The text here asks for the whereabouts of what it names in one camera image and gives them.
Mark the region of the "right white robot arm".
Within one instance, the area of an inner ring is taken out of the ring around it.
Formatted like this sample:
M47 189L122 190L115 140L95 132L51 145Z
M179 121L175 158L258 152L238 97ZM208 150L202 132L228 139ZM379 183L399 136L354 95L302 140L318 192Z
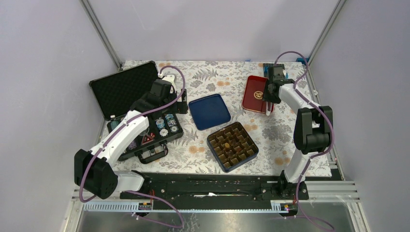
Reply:
M266 71L263 94L266 115L272 113L274 104L281 102L296 113L295 152L289 165L281 172L275 189L281 198L289 199L299 193L311 159L323 155L333 146L333 110L307 99L296 88L296 81L287 77L283 64L270 65Z

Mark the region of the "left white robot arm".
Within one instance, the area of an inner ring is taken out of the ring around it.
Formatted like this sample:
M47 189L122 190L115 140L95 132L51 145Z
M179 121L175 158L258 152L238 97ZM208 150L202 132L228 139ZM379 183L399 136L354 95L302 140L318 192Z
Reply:
M74 182L79 186L79 199L86 203L94 197L106 199L114 192L132 192L137 198L149 195L150 186L136 171L113 171L123 151L145 132L150 117L178 110L178 100L186 96L185 87L177 91L166 78L153 82L151 90L136 100L119 125L106 138L89 150L79 149L74 156Z

